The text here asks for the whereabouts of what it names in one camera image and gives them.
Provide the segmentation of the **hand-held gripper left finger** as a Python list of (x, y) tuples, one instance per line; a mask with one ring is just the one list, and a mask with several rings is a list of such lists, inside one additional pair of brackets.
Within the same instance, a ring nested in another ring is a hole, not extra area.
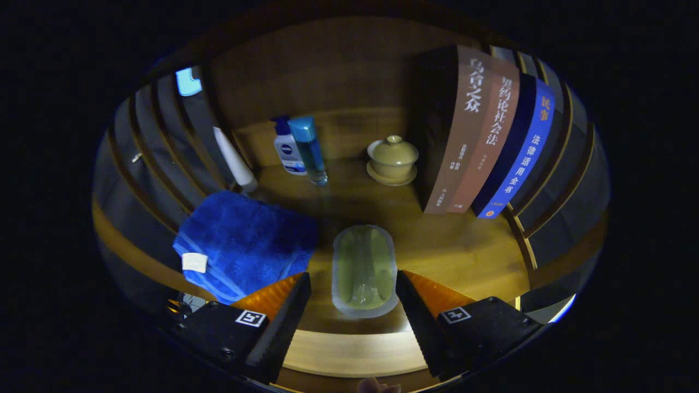
[(178, 318), (169, 337), (226, 374), (274, 383), (311, 293), (309, 273), (298, 273), (234, 305), (209, 301), (187, 318)]

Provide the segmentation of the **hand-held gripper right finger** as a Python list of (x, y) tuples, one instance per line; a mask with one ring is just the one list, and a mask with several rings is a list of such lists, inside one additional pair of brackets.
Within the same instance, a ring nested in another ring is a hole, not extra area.
[(544, 329), (499, 297), (474, 300), (407, 270), (398, 271), (395, 293), (431, 375), (441, 381), (492, 368)]

